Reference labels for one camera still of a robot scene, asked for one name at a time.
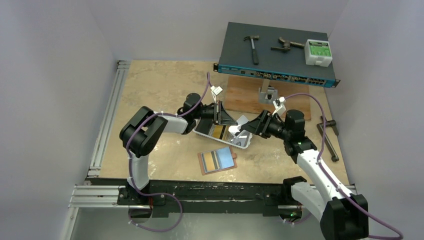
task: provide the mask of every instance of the wooden cutting board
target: wooden cutting board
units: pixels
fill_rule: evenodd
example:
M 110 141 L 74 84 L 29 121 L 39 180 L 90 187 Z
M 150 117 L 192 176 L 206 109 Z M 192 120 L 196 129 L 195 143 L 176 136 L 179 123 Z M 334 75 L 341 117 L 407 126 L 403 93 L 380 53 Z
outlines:
M 270 86 L 278 90 L 278 95 L 285 97 L 296 93 L 309 93 L 309 86 L 299 83 L 271 80 Z M 262 86 L 262 80 L 253 77 L 230 75 L 228 77 L 225 93 L 224 107 L 226 110 L 242 113 L 259 114 L 263 110 L 271 113 L 275 108 L 272 104 L 263 104 L 258 101 L 258 89 Z M 308 96 L 296 96 L 286 100 L 287 110 L 297 109 L 305 115 L 305 120 L 311 120 L 311 103 Z

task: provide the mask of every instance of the beige table surface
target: beige table surface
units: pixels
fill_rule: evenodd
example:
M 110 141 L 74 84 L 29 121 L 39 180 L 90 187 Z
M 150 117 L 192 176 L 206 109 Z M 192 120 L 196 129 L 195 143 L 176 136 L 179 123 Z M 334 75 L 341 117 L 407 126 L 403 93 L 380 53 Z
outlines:
M 200 95 L 203 93 L 207 71 L 210 71 L 211 83 L 224 89 L 218 96 L 218 99 L 223 100 L 229 75 L 214 72 L 213 62 L 133 60 L 116 111 L 100 177 L 128 176 L 128 156 L 119 139 L 119 133 L 140 107 L 147 106 L 154 111 L 175 113 L 189 93 Z M 331 119 L 324 89 L 310 86 L 309 92 L 318 98 L 324 107 L 327 119 Z M 212 101 L 212 96 L 208 92 L 202 102 L 209 104 Z M 321 135 L 316 125 L 321 122 L 321 111 L 312 99 L 310 101 L 312 119 L 306 122 L 306 135 L 319 150 Z M 257 117 L 257 114 L 228 112 L 234 119 L 241 114 L 250 120 Z M 332 162 L 327 149 L 323 153 L 323 159 L 343 184 L 349 184 L 337 137 L 331 128 L 328 128 L 327 132 L 340 161 Z M 162 180 L 282 183 L 286 178 L 303 176 L 311 183 L 305 172 L 287 156 L 282 140 L 275 137 L 263 139 L 256 135 L 253 136 L 247 149 L 233 147 L 233 151 L 237 154 L 237 168 L 202 175 L 197 153 L 226 146 L 194 132 L 188 135 L 163 133 L 149 156 L 149 177 Z

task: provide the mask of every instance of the wire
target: wire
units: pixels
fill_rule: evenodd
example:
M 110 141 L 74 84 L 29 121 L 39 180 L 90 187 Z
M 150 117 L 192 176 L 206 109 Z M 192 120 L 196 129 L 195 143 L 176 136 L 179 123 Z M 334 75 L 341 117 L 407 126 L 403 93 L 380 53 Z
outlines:
M 371 239 L 380 239 L 380 240 L 402 240 L 404 239 L 404 235 L 402 234 L 401 231 L 399 231 L 398 229 L 396 229 L 394 226 L 384 222 L 383 220 L 379 219 L 378 217 L 372 215 L 371 213 L 369 213 L 368 211 L 366 211 L 365 209 L 363 209 L 361 206 L 359 206 L 356 202 L 354 202 L 346 193 L 343 192 L 343 190 L 338 186 L 337 182 L 334 181 L 334 179 L 330 176 L 330 174 L 326 171 L 326 169 L 323 167 L 323 164 L 321 163 L 320 159 L 321 159 L 321 155 L 324 152 L 324 143 L 326 140 L 326 115 L 324 113 L 324 109 L 323 106 L 321 105 L 320 101 L 318 101 L 317 98 L 315 98 L 314 96 L 308 94 L 308 93 L 295 93 L 292 95 L 287 96 L 285 99 L 289 99 L 291 97 L 294 96 L 299 96 L 299 95 L 305 95 L 308 97 L 311 97 L 313 100 L 315 100 L 315 102 L 318 104 L 319 109 L 321 110 L 322 113 L 322 119 L 323 121 L 323 128 L 322 128 L 322 142 L 321 142 L 321 150 L 318 153 L 318 157 L 316 158 L 318 161 L 318 166 L 319 168 L 322 170 L 322 172 L 324 173 L 324 175 L 328 178 L 328 180 L 334 185 L 334 187 L 337 188 L 337 191 L 340 192 L 341 195 L 343 195 L 343 197 L 345 197 L 353 206 L 355 206 L 359 211 L 361 211 L 363 214 L 365 214 L 367 217 L 371 218 L 372 220 L 376 221 L 377 223 L 383 225 L 384 227 L 392 230 L 393 232 L 397 233 L 399 236 L 376 236 L 376 235 L 369 235 L 368 238 Z
M 207 79 L 207 84 L 206 84 L 206 88 L 204 89 L 204 92 L 203 92 L 203 95 L 200 97 L 200 99 L 199 99 L 199 101 L 192 107 L 192 108 L 190 108 L 188 111 L 186 111 L 186 112 L 184 112 L 184 113 L 182 113 L 182 114 L 180 114 L 180 115 L 175 115 L 175 114 L 170 114 L 170 113 L 161 113 L 161 112 L 158 112 L 158 113 L 155 113 L 155 114 L 153 114 L 153 115 L 151 115 L 151 116 L 149 116 L 146 120 L 144 120 L 141 124 L 140 124 L 140 126 L 138 126 L 138 128 L 134 131 L 134 133 L 131 135 L 131 137 L 128 139 L 128 142 L 126 143 L 126 146 L 125 146 L 125 149 L 126 149 L 126 152 L 128 153 L 128 171 L 129 171 L 129 179 L 131 180 L 131 183 L 132 183 L 132 186 L 134 187 L 134 189 L 137 191 L 137 193 L 138 194 L 140 194 L 140 195 L 142 195 L 142 196 L 145 196 L 145 197 L 153 197 L 153 196 L 158 196 L 158 195 L 164 195 L 164 196 L 169 196 L 169 197 L 171 197 L 171 198 L 173 198 L 175 201 L 176 201 L 176 203 L 178 204 L 178 206 L 179 206 L 179 217 L 178 217 L 178 220 L 176 221 L 176 223 L 174 223 L 172 226 L 170 226 L 170 227 L 167 227 L 167 228 L 164 228 L 164 229 L 155 229 L 155 228 L 150 228 L 150 227 L 147 227 L 147 226 L 143 226 L 143 225 L 140 225 L 140 224 L 138 224 L 138 223 L 135 223 L 132 219 L 131 219 L 131 212 L 129 212 L 128 213 L 128 217 L 129 217 L 129 223 L 131 223 L 131 224 L 133 224 L 133 225 L 135 225 L 136 227 L 139 227 L 139 228 L 142 228 L 142 229 L 145 229 L 145 230 L 148 230 L 148 231 L 151 231 L 151 232 L 157 232 L 157 233 L 162 233 L 162 232 L 167 232 L 167 231 L 169 231 L 169 230 L 171 230 L 171 229 L 173 229 L 173 228 L 175 228 L 180 222 L 181 222 L 181 219 L 183 218 L 183 206 L 181 205 L 181 202 L 178 200 L 178 198 L 176 198 L 174 195 L 172 195 L 172 194 L 169 194 L 169 193 L 166 193 L 166 192 L 158 192 L 158 193 L 149 193 L 149 194 L 147 194 L 147 193 L 143 193 L 143 192 L 141 192 L 140 190 L 139 190 L 139 188 L 137 187 L 137 185 L 136 185 L 136 182 L 135 182 L 135 180 L 134 180 L 134 177 L 133 177 L 133 154 L 131 153 L 131 151 L 130 151 L 130 144 L 131 144 L 131 141 L 134 139 L 134 137 L 136 136 L 136 134 L 140 131 L 140 129 L 142 129 L 142 127 L 144 126 L 144 125 L 146 125 L 146 123 L 147 122 L 149 122 L 151 119 L 153 119 L 154 117 L 156 117 L 156 116 L 158 116 L 158 115 L 161 115 L 161 116 L 171 116 L 171 117 L 183 117 L 183 116 L 185 116 L 185 115 L 187 115 L 187 114 L 189 114 L 189 113 L 191 113 L 192 111 L 194 111 L 194 109 L 195 108 L 197 108 L 197 106 L 199 105 L 199 104 L 201 104 L 201 102 L 202 102 L 202 100 L 203 100 L 203 98 L 205 97 L 205 95 L 206 95 L 206 93 L 208 92 L 208 89 L 209 89 L 209 86 L 211 86 L 212 84 L 211 84 L 211 74 L 209 73 L 209 72 L 207 72 L 207 74 L 206 74 L 206 79 Z

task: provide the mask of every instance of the hammer head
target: hammer head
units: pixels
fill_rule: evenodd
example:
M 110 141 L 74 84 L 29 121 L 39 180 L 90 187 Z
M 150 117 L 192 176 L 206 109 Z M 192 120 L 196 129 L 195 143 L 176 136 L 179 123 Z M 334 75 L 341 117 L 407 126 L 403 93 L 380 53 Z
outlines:
M 258 40 L 259 39 L 259 35 L 245 36 L 243 41 L 250 40 L 250 39 Z

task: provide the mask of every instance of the white box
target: white box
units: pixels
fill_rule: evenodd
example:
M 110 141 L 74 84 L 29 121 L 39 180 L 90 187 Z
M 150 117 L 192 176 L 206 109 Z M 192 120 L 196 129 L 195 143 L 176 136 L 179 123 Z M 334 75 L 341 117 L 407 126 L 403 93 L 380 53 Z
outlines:
M 306 65 L 328 67 L 333 60 L 328 41 L 308 39 L 304 49 Z

